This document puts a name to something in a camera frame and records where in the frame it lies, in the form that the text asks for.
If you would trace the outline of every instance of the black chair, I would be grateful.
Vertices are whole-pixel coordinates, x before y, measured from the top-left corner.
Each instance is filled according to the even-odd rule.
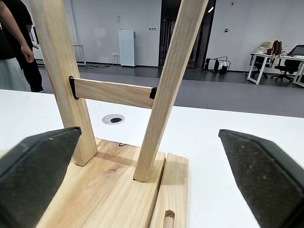
[[[287,56],[304,56],[304,45],[297,45],[294,49],[291,50],[291,52],[288,53]],[[284,62],[284,66],[280,66],[281,59],[279,61],[279,65],[275,66],[275,69],[278,69],[280,71],[283,71],[284,74],[282,75],[273,75],[271,78],[276,77],[277,79],[283,80],[283,78],[289,80],[290,82],[293,81],[293,77],[290,77],[287,75],[287,72],[290,74],[293,74],[294,72],[297,72],[299,69],[299,66],[301,64],[300,60],[292,60],[292,59],[286,59]]]
[[[254,54],[251,54],[250,65],[252,64],[253,56],[254,56]],[[252,71],[252,73],[251,73],[251,75],[252,75],[251,77],[252,78],[254,78],[256,74],[260,73],[260,70],[262,68],[263,62],[264,62],[264,57],[261,57],[261,56],[257,56],[256,57],[256,61],[255,61],[254,65],[253,65],[256,70]],[[270,58],[268,58],[265,67],[271,68],[272,65],[273,65],[273,63],[274,63],[274,59],[271,60]],[[266,73],[263,72],[262,75],[264,76],[264,78],[267,78],[267,74]]]

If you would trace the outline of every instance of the person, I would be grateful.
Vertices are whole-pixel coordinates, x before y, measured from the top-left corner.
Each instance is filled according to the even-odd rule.
[[[34,55],[24,39],[10,10],[0,0],[0,21],[20,44],[20,51],[26,62],[32,63]],[[0,29],[0,89],[29,91],[29,86],[17,59]]]
[[[3,2],[11,11],[29,48],[33,51],[33,44],[29,35],[32,29],[33,22],[27,7],[23,4],[21,0],[3,0]],[[9,42],[9,45],[13,50],[13,53],[17,58],[21,69],[23,70],[24,76],[30,85],[31,91],[43,92],[42,77],[39,72],[36,60],[34,59],[32,63],[27,63],[20,50],[19,42],[12,36],[12,34],[6,28],[3,28],[3,33],[7,41]]]

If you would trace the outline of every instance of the wooden board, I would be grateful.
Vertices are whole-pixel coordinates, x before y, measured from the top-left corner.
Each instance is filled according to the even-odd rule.
[[[151,87],[82,78],[75,78],[74,84],[77,97],[141,108],[153,106],[154,100],[150,98]]]
[[[160,146],[172,106],[204,16],[208,0],[182,0],[151,116],[134,173],[146,181]]]
[[[97,152],[85,99],[75,100],[69,76],[79,77],[66,13],[61,0],[30,0],[31,11],[64,127],[80,126],[73,160],[84,166]]]
[[[188,159],[167,155],[151,228],[186,228],[188,168]]]
[[[38,228],[149,227],[165,154],[158,152],[146,183],[133,180],[140,148],[96,140],[85,166],[71,163]]]

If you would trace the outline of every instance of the white tabletop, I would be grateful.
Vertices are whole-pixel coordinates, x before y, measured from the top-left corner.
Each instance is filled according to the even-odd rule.
[[[0,151],[23,138],[63,128],[55,98],[49,94],[0,90]],[[87,100],[95,136],[141,146],[150,110]],[[122,114],[117,125],[102,123]],[[262,114],[173,107],[160,150],[189,159],[189,228],[258,228],[239,192],[219,129],[270,139],[304,167],[304,119]]]
[[[280,59],[291,59],[291,60],[300,60],[304,61],[304,56],[273,56],[273,55],[267,55],[267,54],[262,54],[262,53],[254,53],[256,56],[261,56],[261,57],[268,57],[268,58],[280,58]]]

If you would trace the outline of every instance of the hand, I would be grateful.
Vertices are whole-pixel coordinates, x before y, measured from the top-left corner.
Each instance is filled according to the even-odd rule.
[[[28,47],[28,45],[21,46],[21,51],[22,51],[22,53],[24,55],[25,60],[28,63],[34,62],[34,54],[31,51],[31,49]]]

